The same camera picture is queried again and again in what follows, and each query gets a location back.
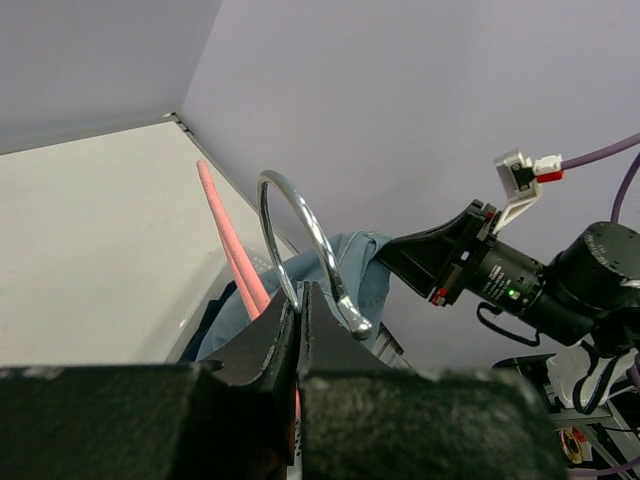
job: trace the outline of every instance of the silver metal loop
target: silver metal loop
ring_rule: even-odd
[[[273,225],[271,224],[271,217],[269,216],[267,187],[270,183],[282,192],[311,235],[316,252],[318,253],[318,258],[320,259],[320,264],[327,274],[327,277],[329,277],[331,295],[338,306],[338,311],[347,322],[351,333],[358,340],[367,339],[373,331],[373,326],[371,322],[360,313],[356,304],[353,303],[351,297],[349,297],[344,283],[342,283],[340,272],[338,271],[336,256],[333,253],[329,240],[318,223],[318,219],[302,195],[298,193],[286,177],[273,170],[265,170],[260,174],[260,180],[258,180],[258,213],[260,216],[260,224],[262,225],[262,234],[267,242],[269,256],[275,265],[278,279],[280,280],[282,290],[287,299],[291,302],[296,312],[301,311],[302,303],[282,263],[282,257],[280,256],[280,251],[276,244],[276,237],[273,232]]]

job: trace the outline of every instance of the blue cloth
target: blue cloth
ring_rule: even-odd
[[[378,232],[344,233],[330,239],[331,247],[338,261],[338,270],[342,275],[347,292],[351,299],[357,303],[362,314],[373,324],[373,334],[363,342],[369,349],[375,342],[384,302],[389,293],[390,272],[374,257],[380,248],[390,240],[391,237]],[[334,316],[346,328],[347,325],[331,296],[329,279],[322,270],[315,249],[296,255],[284,262],[284,265],[294,285],[305,280],[316,281],[320,284]],[[264,272],[260,278],[267,293],[273,297],[280,289],[280,282],[275,270]],[[202,360],[215,352],[240,333],[249,323],[247,310],[242,303],[239,292],[236,291],[220,309],[213,325],[204,336],[197,360]]]
[[[202,345],[202,340],[204,336],[207,334],[211,325],[213,325],[213,321],[220,313],[224,304],[227,303],[227,300],[233,293],[238,289],[236,282],[230,282],[220,295],[220,298],[216,298],[215,300],[211,300],[207,305],[207,309],[202,316],[202,321],[198,326],[198,330],[193,334],[191,340],[189,340],[189,344],[187,348],[182,352],[182,356],[180,357],[181,362],[195,362],[198,357],[198,351],[200,350],[200,345]]]

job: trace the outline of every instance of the white plastic part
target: white plastic part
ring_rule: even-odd
[[[607,393],[603,395],[598,405],[603,405],[607,401],[611,385],[633,365],[636,353],[637,350],[634,349],[618,361],[613,375],[611,375],[611,380],[606,387],[605,392]],[[580,392],[580,401],[583,407],[586,406],[593,395],[602,371],[610,361],[612,361],[612,359],[600,360],[593,374],[584,382]],[[574,408],[573,388],[575,384],[587,374],[589,365],[589,355],[579,346],[563,348],[547,360],[549,381],[551,382],[555,395],[565,407]]]
[[[251,265],[255,269],[256,273],[260,274],[273,268],[273,263],[271,263],[271,259],[269,258],[269,254],[265,247],[258,247],[257,245],[248,242],[241,243],[244,247],[244,251],[247,252],[247,257],[249,257]]]
[[[293,465],[287,467],[287,480],[302,479],[302,421],[300,412],[296,410],[296,426],[295,426],[295,447]]]
[[[537,177],[562,170],[562,155],[542,157],[533,164],[533,174]]]
[[[502,209],[500,218],[493,229],[493,233],[496,234],[538,201],[542,196],[542,187],[535,180],[526,186],[518,186],[514,170],[533,168],[531,159],[525,159],[519,150],[513,150],[503,155],[494,163],[507,194],[507,204]]]
[[[640,280],[624,280],[620,285],[629,288],[640,288]]]

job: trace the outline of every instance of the dark blue fabric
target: dark blue fabric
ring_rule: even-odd
[[[222,308],[222,306],[225,304],[227,299],[231,295],[233,295],[237,288],[238,287],[236,286],[236,282],[231,282],[224,288],[224,291],[222,292],[222,295],[220,295],[220,298],[211,300],[209,302],[209,304],[207,305],[207,309],[205,310],[202,317],[202,321],[198,326],[198,330],[196,330],[196,333],[193,334],[193,337],[191,337],[191,340],[189,340],[187,348],[185,348],[184,352],[182,353],[182,357],[180,357],[181,362],[196,361],[198,350],[200,350],[200,344],[202,344],[204,336],[211,328],[211,325],[213,325],[213,321],[218,316],[218,313],[220,313],[220,309]]]

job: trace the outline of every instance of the light blue fabric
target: light blue fabric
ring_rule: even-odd
[[[389,293],[390,272],[384,265],[374,260],[374,257],[390,240],[391,237],[378,232],[344,233],[330,239],[347,292],[352,300],[357,302],[362,314],[373,324],[373,334],[363,342],[367,348],[373,346],[380,326],[384,302]],[[316,251],[312,249],[301,253],[287,260],[284,265],[294,285],[304,280],[316,281],[320,284],[334,316],[346,328],[331,296],[329,279],[322,270]],[[264,272],[260,278],[267,293],[273,297],[280,288],[275,270]],[[205,335],[197,360],[202,360],[215,352],[247,325],[249,325],[249,316],[240,294],[236,291],[224,304]]]

